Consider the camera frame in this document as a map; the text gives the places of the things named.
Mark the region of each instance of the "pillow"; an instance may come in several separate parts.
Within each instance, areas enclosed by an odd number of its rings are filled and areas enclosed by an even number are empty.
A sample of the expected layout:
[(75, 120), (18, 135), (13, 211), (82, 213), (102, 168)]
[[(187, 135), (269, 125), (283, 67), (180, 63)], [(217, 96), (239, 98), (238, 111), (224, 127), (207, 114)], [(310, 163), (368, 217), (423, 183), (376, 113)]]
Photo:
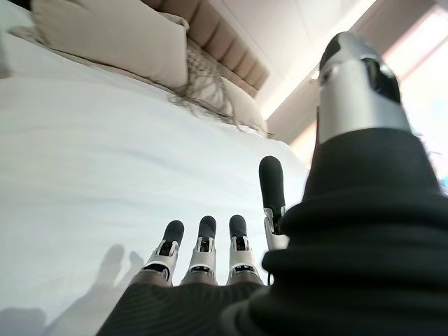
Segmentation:
[(202, 50), (187, 45), (188, 82), (176, 90), (172, 101), (181, 106), (188, 102), (197, 104), (214, 113), (223, 121), (232, 119), (232, 105), (216, 65), (207, 59)]
[(34, 0), (32, 9), (52, 49), (168, 88), (187, 82), (186, 28), (140, 0)]
[(243, 89), (228, 79), (221, 77), (233, 106), (234, 121), (237, 125), (249, 126), (264, 137), (267, 136), (267, 124), (260, 113), (256, 101)]

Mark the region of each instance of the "upholstered headboard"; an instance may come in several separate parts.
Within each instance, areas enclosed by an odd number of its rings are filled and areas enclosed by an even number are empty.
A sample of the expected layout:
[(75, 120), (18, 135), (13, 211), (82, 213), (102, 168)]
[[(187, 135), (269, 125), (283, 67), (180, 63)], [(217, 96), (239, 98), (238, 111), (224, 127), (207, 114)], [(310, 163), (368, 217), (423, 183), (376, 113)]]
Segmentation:
[(207, 0), (142, 0), (159, 12), (188, 21), (189, 43), (217, 61), (223, 77), (256, 96), (269, 73), (259, 59)]

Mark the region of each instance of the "ceiling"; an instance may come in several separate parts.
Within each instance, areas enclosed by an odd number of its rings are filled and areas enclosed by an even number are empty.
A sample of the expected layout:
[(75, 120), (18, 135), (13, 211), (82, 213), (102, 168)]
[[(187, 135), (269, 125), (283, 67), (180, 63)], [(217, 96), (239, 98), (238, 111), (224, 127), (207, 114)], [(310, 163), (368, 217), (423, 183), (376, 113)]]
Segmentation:
[(210, 0), (270, 76), (257, 96), (264, 118), (319, 63), (329, 40), (348, 30), (375, 0)]

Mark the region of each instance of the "white duvet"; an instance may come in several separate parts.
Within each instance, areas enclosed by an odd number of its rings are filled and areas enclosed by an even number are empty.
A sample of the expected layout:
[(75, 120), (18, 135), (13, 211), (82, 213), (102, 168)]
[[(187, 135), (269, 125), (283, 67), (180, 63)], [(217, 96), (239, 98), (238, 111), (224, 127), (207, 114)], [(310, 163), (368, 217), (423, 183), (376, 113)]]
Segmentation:
[(218, 222), (219, 284), (232, 215), (261, 261), (259, 161), (280, 159), (287, 206), (302, 197), (306, 171), (287, 145), (6, 34), (30, 25), (6, 0), (0, 25), (13, 73), (0, 80), (0, 335), (94, 334), (174, 219), (185, 225), (175, 284), (204, 215)]

